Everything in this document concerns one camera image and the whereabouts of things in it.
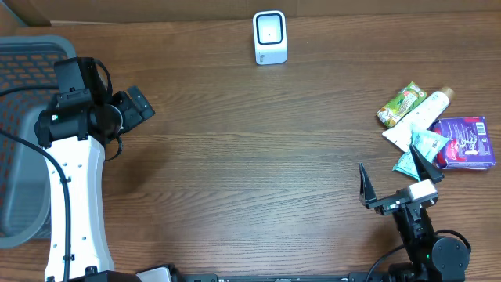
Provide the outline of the white tube gold cap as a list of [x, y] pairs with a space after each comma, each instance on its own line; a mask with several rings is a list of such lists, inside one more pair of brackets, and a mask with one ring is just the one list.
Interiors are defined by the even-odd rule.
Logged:
[[382, 136], [404, 153], [407, 152], [412, 142], [413, 130], [428, 129], [449, 106], [455, 95], [455, 91], [450, 87], [433, 92], [393, 128], [384, 131]]

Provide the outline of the teal snack pouch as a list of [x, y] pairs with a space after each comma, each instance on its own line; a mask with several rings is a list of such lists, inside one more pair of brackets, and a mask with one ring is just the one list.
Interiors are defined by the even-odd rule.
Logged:
[[[438, 152], [446, 145], [449, 139], [429, 130], [413, 130], [411, 141], [411, 144], [417, 148], [423, 157], [432, 163]], [[420, 180], [410, 150], [400, 157], [393, 167], [393, 170]]]

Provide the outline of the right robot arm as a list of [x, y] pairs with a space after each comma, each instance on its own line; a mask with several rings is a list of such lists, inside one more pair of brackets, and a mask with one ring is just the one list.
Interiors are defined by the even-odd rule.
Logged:
[[409, 148], [418, 172], [417, 183], [391, 196], [377, 198], [363, 163], [359, 163], [362, 205], [379, 215], [391, 215], [402, 244], [381, 256], [365, 281], [464, 281], [472, 251], [455, 230], [435, 230], [427, 209], [438, 202], [435, 184], [444, 175], [415, 146]]

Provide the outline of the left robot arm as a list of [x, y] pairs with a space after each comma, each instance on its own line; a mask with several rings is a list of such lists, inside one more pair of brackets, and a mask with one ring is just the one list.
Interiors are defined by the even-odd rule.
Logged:
[[49, 172], [51, 248], [47, 281], [137, 281], [119, 273], [106, 240], [102, 176], [106, 145], [155, 111], [135, 85], [115, 92], [103, 63], [74, 57], [54, 64], [58, 93], [35, 123]]

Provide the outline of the green drink carton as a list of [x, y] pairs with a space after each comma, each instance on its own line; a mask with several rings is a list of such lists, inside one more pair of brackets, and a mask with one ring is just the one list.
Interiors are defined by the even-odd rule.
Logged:
[[426, 98], [427, 93], [415, 82], [411, 81], [398, 92], [395, 98], [381, 107], [376, 116], [387, 128], [392, 128]]

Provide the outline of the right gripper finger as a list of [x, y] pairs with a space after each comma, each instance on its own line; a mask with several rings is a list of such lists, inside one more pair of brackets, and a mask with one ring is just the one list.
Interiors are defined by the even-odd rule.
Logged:
[[373, 207], [373, 203], [377, 201], [377, 196], [362, 162], [359, 162], [359, 174], [359, 200], [365, 208], [371, 209]]
[[430, 180], [433, 184], [439, 183], [444, 179], [444, 174], [432, 163], [430, 163], [418, 149], [411, 145], [409, 151], [413, 157], [417, 176], [420, 181]]

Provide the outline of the purple snack package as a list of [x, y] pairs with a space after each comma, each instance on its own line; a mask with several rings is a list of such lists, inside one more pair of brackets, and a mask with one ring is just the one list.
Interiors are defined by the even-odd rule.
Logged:
[[434, 159], [439, 168], [484, 170], [496, 164], [485, 116], [441, 118], [430, 130], [448, 140]]

